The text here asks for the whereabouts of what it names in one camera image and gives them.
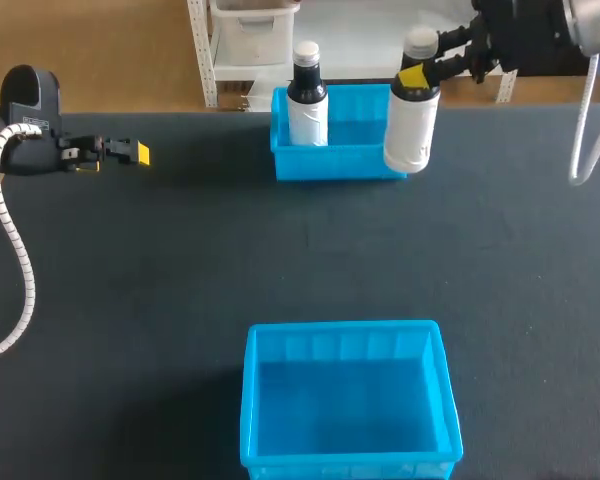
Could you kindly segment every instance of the cable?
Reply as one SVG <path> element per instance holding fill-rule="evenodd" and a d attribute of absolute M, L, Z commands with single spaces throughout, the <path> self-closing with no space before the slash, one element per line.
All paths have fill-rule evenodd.
<path fill-rule="evenodd" d="M 4 147 L 7 142 L 13 136 L 19 137 L 39 137 L 42 135 L 42 131 L 39 127 L 34 125 L 29 125 L 27 123 L 16 123 L 13 125 L 9 125 L 7 128 L 3 129 L 0 132 L 0 160 L 2 158 L 2 153 L 4 152 Z M 13 244 L 13 248 L 16 251 L 16 255 L 18 256 L 18 261 L 20 262 L 20 267 L 22 268 L 22 275 L 24 277 L 24 309 L 22 310 L 22 315 L 20 315 L 20 320 L 16 324 L 13 331 L 5 338 L 2 342 L 0 342 L 0 354 L 6 352 L 10 347 L 13 346 L 14 343 L 20 338 L 22 333 L 25 331 L 27 326 L 29 325 L 29 321 L 31 320 L 31 315 L 33 315 L 33 307 L 36 303 L 36 282 L 33 277 L 33 267 L 31 266 L 31 261 L 29 260 L 29 255 L 27 254 L 27 249 L 22 243 L 22 239 L 18 234 L 18 230 L 11 220 L 11 215 L 9 215 L 9 210 L 7 210 L 7 205 L 4 201 L 4 197 L 2 196 L 2 185 L 0 183 L 0 221 L 2 222 L 2 226 L 4 227 L 7 235 L 9 235 L 9 239 Z"/>
<path fill-rule="evenodd" d="M 582 185 L 589 180 L 591 172 L 598 163 L 600 158 L 600 134 L 594 143 L 587 163 L 584 166 L 581 175 L 578 175 L 578 164 L 580 162 L 580 150 L 582 148 L 582 137 L 584 135 L 584 127 L 587 122 L 587 114 L 589 113 L 589 105 L 591 103 L 591 95 L 593 93 L 593 85 L 596 80 L 596 72 L 598 71 L 598 55 L 591 57 L 589 61 L 589 73 L 587 73 L 587 81 L 584 86 L 584 94 L 582 95 L 582 103 L 580 104 L 580 113 L 578 114 L 578 123 L 576 125 L 576 135 L 573 139 L 573 149 L 571 150 L 571 164 L 569 166 L 569 182 L 571 185 Z"/>

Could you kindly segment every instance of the blue plastic bin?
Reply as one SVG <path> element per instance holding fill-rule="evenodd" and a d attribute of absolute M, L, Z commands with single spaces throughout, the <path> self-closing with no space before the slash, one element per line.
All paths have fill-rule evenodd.
<path fill-rule="evenodd" d="M 389 85 L 330 85 L 329 146 L 292 146 L 287 90 L 271 104 L 271 151 L 278 180 L 395 179 L 384 163 Z"/>
<path fill-rule="evenodd" d="M 449 478 L 460 427 L 438 325 L 256 325 L 240 459 L 252 480 Z"/>

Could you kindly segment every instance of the bottle cap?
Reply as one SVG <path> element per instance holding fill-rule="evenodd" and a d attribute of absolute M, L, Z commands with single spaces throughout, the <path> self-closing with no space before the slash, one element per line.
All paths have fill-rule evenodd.
<path fill-rule="evenodd" d="M 316 42 L 304 41 L 293 49 L 293 63 L 299 67 L 313 67 L 320 61 L 320 47 Z"/>
<path fill-rule="evenodd" d="M 438 32 L 431 27 L 417 25 L 404 39 L 404 54 L 414 60 L 427 60 L 438 52 Z"/>

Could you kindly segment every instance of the white storage box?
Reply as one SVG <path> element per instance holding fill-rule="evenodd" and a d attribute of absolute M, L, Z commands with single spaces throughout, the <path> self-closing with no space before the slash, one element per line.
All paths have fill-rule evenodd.
<path fill-rule="evenodd" d="M 287 0 L 211 0 L 220 42 L 232 65 L 291 61 L 293 16 L 300 5 Z"/>

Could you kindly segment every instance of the white bottle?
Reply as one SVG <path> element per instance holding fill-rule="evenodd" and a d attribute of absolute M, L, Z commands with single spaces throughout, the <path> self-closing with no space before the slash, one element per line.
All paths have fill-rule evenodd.
<path fill-rule="evenodd" d="M 327 145 L 329 96 L 319 62 L 317 43 L 300 42 L 293 49 L 293 80 L 287 89 L 292 145 Z"/>
<path fill-rule="evenodd" d="M 434 58 L 438 34 L 428 27 L 412 29 L 405 39 L 402 70 Z M 389 94 L 384 140 L 386 165 L 401 173 L 417 173 L 429 163 L 440 88 L 405 87 L 396 75 Z"/>

